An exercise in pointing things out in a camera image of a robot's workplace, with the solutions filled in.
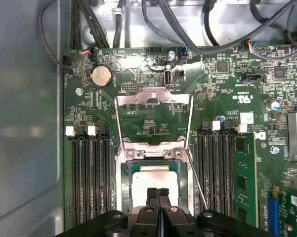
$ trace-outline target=silver metal frame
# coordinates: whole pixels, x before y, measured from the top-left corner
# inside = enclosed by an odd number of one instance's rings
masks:
[[[176,142],[161,142],[159,145],[151,146],[148,143],[132,143],[127,137],[123,138],[120,124],[118,106],[125,104],[142,104],[151,98],[156,98],[161,103],[183,103],[190,105],[189,123],[186,137],[179,136]],[[193,159],[188,142],[190,135],[190,125],[193,112],[193,96],[191,94],[171,94],[164,87],[147,87],[136,95],[117,96],[114,99],[116,117],[119,129],[120,146],[116,160],[116,193],[117,210],[122,210],[122,177],[121,164],[134,159],[144,159],[145,157],[163,157],[164,159],[180,159],[187,163],[187,183],[188,183],[188,208],[190,213],[194,213],[194,184],[193,184]]]

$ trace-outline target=wire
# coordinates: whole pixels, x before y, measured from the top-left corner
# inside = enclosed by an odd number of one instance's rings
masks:
[[[250,7],[251,13],[256,21],[263,24],[268,20],[268,18],[262,16],[261,13],[259,12],[259,10],[255,4],[255,0],[250,0],[249,7]],[[269,27],[278,30],[280,33],[283,34],[283,37],[285,38],[285,40],[289,41],[286,28],[284,28],[281,24],[279,24],[277,22],[273,22],[270,24]]]
[[[295,7],[296,7],[296,5],[294,5],[294,6],[290,9],[290,12],[289,12],[289,16],[288,16],[288,19],[287,19],[287,29],[288,29],[288,31],[289,31],[290,28],[291,28],[291,22],[292,22],[292,17],[293,17],[293,12],[294,12],[294,10],[295,10]],[[293,44],[294,46],[297,46],[297,41],[294,40],[294,39],[292,38],[292,36],[291,36],[290,33],[288,33],[288,37],[289,37],[289,40],[290,40],[291,44]]]
[[[43,6],[42,8],[40,8],[39,10],[39,31],[40,31],[40,35],[43,41],[43,45],[47,51],[47,53],[50,55],[51,59],[53,60],[53,62],[55,62],[57,65],[59,65],[61,68],[66,69],[66,70],[72,70],[73,68],[75,68],[84,58],[80,57],[78,58],[72,65],[68,66],[65,65],[61,62],[58,61],[58,59],[54,56],[53,52],[51,51],[46,37],[45,37],[45,33],[44,33],[44,28],[43,28],[43,15],[45,10],[52,5],[54,2],[56,2],[57,0],[52,0],[50,1],[48,4],[46,4],[45,6]]]
[[[126,0],[119,0],[117,8],[122,8],[125,5]],[[113,48],[120,47],[121,41],[121,32],[122,32],[122,16],[117,14],[115,16],[115,34],[113,38]]]
[[[290,59],[292,57],[297,56],[297,51],[294,52],[294,53],[288,54],[286,56],[283,56],[283,57],[274,57],[274,58],[262,55],[262,54],[257,53],[257,52],[253,52],[252,54],[254,56],[256,56],[257,58],[261,58],[261,59],[265,59],[265,60],[269,60],[269,61],[281,61],[281,60],[286,60],[286,59]]]
[[[210,12],[212,11],[215,3],[216,0],[207,0],[204,3],[202,11],[204,12],[204,28],[206,31],[206,35],[213,46],[219,46],[210,29]]]
[[[181,47],[184,47],[185,44],[181,43],[175,39],[173,39],[172,37],[170,37],[169,35],[167,35],[165,32],[161,31],[160,29],[158,29],[148,18],[147,16],[147,4],[146,4],[146,0],[142,0],[142,13],[143,13],[143,18],[144,21],[146,23],[146,25],[156,34],[158,34],[159,36],[168,39],[170,42],[176,44],[176,45],[180,45]]]
[[[95,44],[97,45],[98,48],[103,48],[103,44],[101,43],[100,36],[98,34],[98,31],[96,30],[92,20],[90,19],[90,15],[88,14],[85,5],[81,0],[78,0],[79,7],[83,15],[85,16],[85,20],[87,21],[88,26],[90,27],[90,32],[94,38]]]
[[[258,34],[260,34],[263,30],[265,30],[271,23],[273,23],[275,20],[277,20],[280,16],[283,15],[287,10],[290,9],[293,5],[297,4],[297,0],[291,0],[286,5],[284,5],[279,11],[277,11],[272,17],[270,17],[265,23],[263,23],[261,26],[259,26],[257,29],[253,30],[249,34],[237,39],[236,41],[233,41],[231,43],[222,45],[222,46],[214,46],[211,48],[201,48],[199,49],[193,41],[189,38],[189,36],[186,34],[184,29],[179,24],[178,20],[176,19],[175,15],[173,14],[173,11],[171,10],[170,6],[168,5],[166,0],[158,0],[159,6],[167,19],[168,23],[172,27],[172,29],[176,32],[176,34],[184,41],[189,48],[198,53],[198,54],[216,54],[220,53],[222,51],[225,51],[227,49],[230,49],[232,47],[238,46],[242,44],[243,42],[246,42]]]
[[[102,26],[101,26],[100,22],[98,21],[98,18],[95,16],[90,4],[88,3],[88,0],[81,0],[81,2],[85,6],[85,9],[86,9],[88,15],[90,16],[92,22],[94,23],[94,26],[100,36],[100,39],[101,39],[101,42],[102,42],[104,48],[110,48],[109,43],[108,43],[108,41],[105,37],[105,34],[103,32]]]

